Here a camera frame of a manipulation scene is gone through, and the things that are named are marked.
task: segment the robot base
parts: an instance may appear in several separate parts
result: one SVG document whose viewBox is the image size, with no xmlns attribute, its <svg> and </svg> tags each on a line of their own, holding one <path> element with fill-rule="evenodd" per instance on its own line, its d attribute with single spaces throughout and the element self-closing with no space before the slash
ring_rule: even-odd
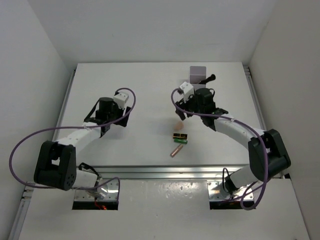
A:
<svg viewBox="0 0 320 240">
<path fill-rule="evenodd" d="M 231 196 L 223 192 L 222 180 L 207 180 L 209 204 L 211 210 L 218 209 L 242 209 L 240 206 L 240 199 L 229 201 L 229 199 L 240 197 L 244 194 L 247 187 L 241 187 Z M 245 207 L 251 207 L 255 203 L 253 193 L 244 197 L 243 204 Z"/>
<path fill-rule="evenodd" d="M 96 192 L 75 190 L 73 210 L 118 210 L 118 181 L 112 180 L 106 185 L 99 187 Z"/>
</svg>

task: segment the metal mounting plate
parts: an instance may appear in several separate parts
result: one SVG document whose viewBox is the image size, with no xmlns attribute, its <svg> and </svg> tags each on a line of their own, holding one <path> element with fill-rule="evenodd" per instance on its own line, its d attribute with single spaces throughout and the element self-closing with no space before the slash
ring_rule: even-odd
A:
<svg viewBox="0 0 320 240">
<path fill-rule="evenodd" d="M 209 201 L 210 202 L 221 202 L 221 201 L 227 201 L 229 200 L 230 196 L 225 197 L 224 195 L 221 194 L 221 180 L 208 180 L 207 181 L 207 186 L 208 186 L 208 193 L 209 193 Z M 241 197 L 247 187 L 241 187 L 237 192 L 234 192 L 232 197 L 237 198 Z M 254 200 L 254 194 L 250 193 L 249 195 L 244 197 L 244 202 L 245 201 L 253 201 Z"/>
<path fill-rule="evenodd" d="M 116 179 L 108 182 L 106 185 L 99 187 L 97 192 L 99 196 L 97 202 L 116 202 L 117 195 L 119 191 L 119 183 Z M 74 202 L 94 202 L 95 197 L 90 192 L 86 190 L 75 190 L 74 193 Z"/>
</svg>

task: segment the white enclosure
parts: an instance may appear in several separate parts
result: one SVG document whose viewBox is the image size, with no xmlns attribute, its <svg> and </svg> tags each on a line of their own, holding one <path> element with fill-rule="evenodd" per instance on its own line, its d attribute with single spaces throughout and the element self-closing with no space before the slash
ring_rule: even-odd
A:
<svg viewBox="0 0 320 240">
<path fill-rule="evenodd" d="M 243 62 L 277 0 L 28 0 L 68 64 Z"/>
<path fill-rule="evenodd" d="M 217 79 L 208 83 L 208 87 L 214 87 L 217 104 L 226 103 L 225 108 L 235 116 L 258 127 L 254 99 L 239 62 L 79 64 L 62 108 L 63 117 L 59 125 L 80 125 L 97 98 L 112 96 L 122 86 L 132 88 L 138 98 L 127 127 L 111 126 L 105 136 L 93 141 L 77 155 L 77 163 L 108 168 L 114 165 L 165 165 L 175 168 L 182 165 L 183 168 L 179 172 L 168 171 L 168 179 L 154 177 L 158 180 L 146 179 L 145 182 L 124 180 L 123 169 L 111 167 L 111 171 L 120 169 L 122 174 L 118 211 L 72 210 L 73 190 L 36 189 L 29 195 L 31 201 L 26 216 L 23 215 L 25 220 L 22 221 L 20 240 L 103 238 L 106 233 L 116 239 L 149 239 L 150 236 L 163 240 L 179 236 L 186 240 L 192 240 L 195 236 L 209 239 L 213 233 L 220 239 L 228 240 L 308 239 L 289 179 L 273 179 L 268 184 L 263 203 L 252 211 L 210 210 L 206 181 L 212 178 L 210 173 L 201 172 L 203 177 L 199 179 L 192 173 L 185 177 L 186 170 L 197 165 L 241 166 L 248 163 L 248 151 L 227 136 L 205 127 L 199 117 L 194 116 L 186 121 L 183 130 L 187 131 L 189 142 L 174 158 L 169 156 L 177 146 L 172 141 L 172 133 L 178 119 L 169 98 L 170 90 L 180 84 L 193 65 L 206 66 L 207 75 L 216 73 Z M 60 130 L 58 138 L 67 136 L 70 131 Z M 139 179 L 145 176 L 131 168 L 129 172 L 132 171 L 140 176 Z M 174 177 L 176 173 L 184 181 L 177 182 L 177 177 Z M 126 226 L 126 230 L 119 232 L 116 227 L 119 223 Z M 105 225 L 104 231 L 97 231 L 102 225 Z M 252 226 L 255 232 L 248 231 L 244 225 Z"/>
</svg>

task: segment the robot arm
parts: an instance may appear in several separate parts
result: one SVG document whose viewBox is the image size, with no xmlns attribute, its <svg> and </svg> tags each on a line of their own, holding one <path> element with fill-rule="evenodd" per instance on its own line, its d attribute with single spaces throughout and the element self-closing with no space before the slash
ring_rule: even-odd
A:
<svg viewBox="0 0 320 240">
<path fill-rule="evenodd" d="M 213 89 L 200 88 L 194 90 L 194 87 L 190 83 L 184 82 L 179 86 L 178 93 L 182 96 L 182 99 L 175 104 L 185 111 L 232 118 L 228 111 L 216 107 Z M 185 116 L 185 113 L 179 109 L 176 109 L 175 112 L 182 121 L 186 119 L 186 116 L 188 118 L 193 116 L 192 114 L 186 114 Z M 201 116 L 200 118 L 205 126 L 229 136 L 248 149 L 249 165 L 232 173 L 225 179 L 227 194 L 232 194 L 242 186 L 264 180 L 263 149 L 253 132 L 232 120 L 209 116 Z M 267 148 L 268 179 L 290 167 L 291 161 L 279 132 L 274 129 L 264 131 L 254 128 L 254 130 L 261 136 Z"/>
<path fill-rule="evenodd" d="M 94 187 L 98 175 L 77 169 L 76 156 L 93 140 L 103 137 L 110 129 L 110 125 L 101 125 L 119 119 L 131 109 L 125 107 L 128 99 L 128 94 L 124 92 L 116 92 L 113 98 L 101 97 L 85 117 L 83 128 L 57 141 L 45 141 L 38 156 L 34 181 L 65 191 L 71 188 Z M 129 115 L 115 124 L 126 127 L 128 119 Z"/>
</svg>

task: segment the white platform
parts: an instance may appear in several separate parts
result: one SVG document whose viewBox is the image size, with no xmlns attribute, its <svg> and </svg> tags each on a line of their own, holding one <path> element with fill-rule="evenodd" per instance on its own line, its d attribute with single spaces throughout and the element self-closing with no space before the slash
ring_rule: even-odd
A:
<svg viewBox="0 0 320 240">
<path fill-rule="evenodd" d="M 188 144 L 174 158 L 169 156 L 177 146 L 172 134 L 179 120 L 170 95 L 188 79 L 190 66 L 206 66 L 207 76 L 216 75 L 216 80 L 207 87 L 215 89 L 217 107 L 253 127 L 261 127 L 240 62 L 84 63 L 77 67 L 62 126 L 80 126 L 100 97 L 112 97 L 121 87 L 134 90 L 137 103 L 128 126 L 111 126 L 104 137 L 77 156 L 77 163 L 93 166 L 248 164 L 248 151 L 244 147 L 205 127 L 197 116 L 184 121 L 181 132 L 188 134 Z M 63 130 L 58 137 L 66 137 L 71 131 Z"/>
<path fill-rule="evenodd" d="M 257 209 L 210 210 L 205 181 L 123 180 L 118 211 L 71 210 L 73 191 L 36 189 L 20 240 L 308 240 L 289 179 Z"/>
</svg>

